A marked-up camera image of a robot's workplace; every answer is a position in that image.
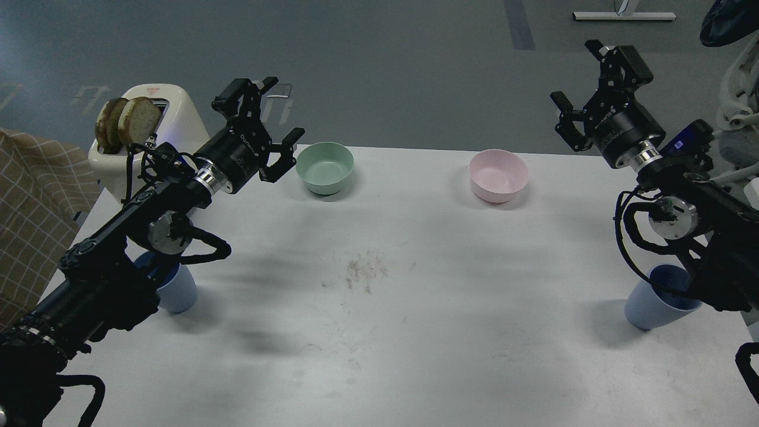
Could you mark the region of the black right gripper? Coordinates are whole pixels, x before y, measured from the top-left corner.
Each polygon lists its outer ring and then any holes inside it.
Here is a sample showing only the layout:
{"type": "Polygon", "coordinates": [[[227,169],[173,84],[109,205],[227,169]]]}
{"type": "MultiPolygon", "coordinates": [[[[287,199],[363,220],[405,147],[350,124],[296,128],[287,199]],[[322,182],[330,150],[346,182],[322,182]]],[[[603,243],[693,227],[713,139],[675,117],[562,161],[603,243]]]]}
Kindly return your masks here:
{"type": "Polygon", "coordinates": [[[623,168],[632,149],[645,142],[657,148],[666,136],[635,98],[640,87],[653,81],[653,73],[632,45],[587,40],[585,47],[599,62],[597,90],[585,110],[575,109],[564,92],[551,92],[559,111],[554,130],[575,153],[595,148],[610,167],[623,168]]]}

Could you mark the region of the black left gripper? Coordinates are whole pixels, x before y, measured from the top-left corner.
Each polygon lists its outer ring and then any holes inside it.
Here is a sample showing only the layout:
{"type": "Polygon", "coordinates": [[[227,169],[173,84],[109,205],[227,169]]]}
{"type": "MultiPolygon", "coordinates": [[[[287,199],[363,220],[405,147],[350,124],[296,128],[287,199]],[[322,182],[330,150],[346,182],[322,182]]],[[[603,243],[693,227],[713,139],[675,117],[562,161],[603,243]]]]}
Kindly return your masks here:
{"type": "Polygon", "coordinates": [[[212,109],[227,125],[193,154],[193,160],[198,168],[221,176],[223,192],[238,193],[255,175],[263,182],[277,182],[295,167],[296,143],[305,130],[294,128],[274,144],[260,118],[264,95],[278,83],[277,77],[265,77],[260,84],[236,78],[212,100],[212,109]]]}

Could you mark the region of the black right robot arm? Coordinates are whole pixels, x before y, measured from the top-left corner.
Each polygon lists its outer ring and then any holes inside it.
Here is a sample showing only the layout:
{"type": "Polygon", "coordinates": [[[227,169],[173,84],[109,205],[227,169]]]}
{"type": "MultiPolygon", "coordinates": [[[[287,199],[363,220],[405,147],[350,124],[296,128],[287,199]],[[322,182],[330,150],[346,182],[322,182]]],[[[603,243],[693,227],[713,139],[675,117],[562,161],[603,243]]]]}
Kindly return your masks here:
{"type": "Polygon", "coordinates": [[[613,217],[616,243],[629,268],[653,288],[694,298],[718,311],[757,312],[757,209],[725,191],[709,176],[714,130],[697,119],[671,140],[634,94],[653,81],[637,49],[585,42],[599,63],[596,92],[574,108],[563,92],[555,131],[576,152],[597,148],[612,168],[630,167],[637,186],[618,196],[613,217]],[[623,236],[642,250],[673,255],[690,274],[684,290],[644,274],[629,256],[623,236]]]}

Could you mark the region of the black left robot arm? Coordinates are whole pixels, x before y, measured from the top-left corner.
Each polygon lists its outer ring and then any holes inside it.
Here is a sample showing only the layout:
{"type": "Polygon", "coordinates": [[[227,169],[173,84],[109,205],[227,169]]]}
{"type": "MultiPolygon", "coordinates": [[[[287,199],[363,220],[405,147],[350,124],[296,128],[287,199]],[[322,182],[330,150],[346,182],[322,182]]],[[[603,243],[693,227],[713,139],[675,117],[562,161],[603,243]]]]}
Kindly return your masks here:
{"type": "Polygon", "coordinates": [[[226,124],[193,154],[171,144],[143,152],[147,184],[97,232],[60,259],[64,281],[29,314],[2,332],[2,425],[41,426],[65,387],[88,385],[93,397],[79,425],[93,424],[105,398],[95,375],[65,375],[68,362],[91,351],[112,329],[129,332],[159,309],[157,290],[175,265],[226,259],[227,241],[193,226],[189,213],[217,192],[235,194],[258,176],[276,182],[295,166],[292,129],[274,143],[261,102],[278,83],[237,78],[212,101],[226,124]]]}

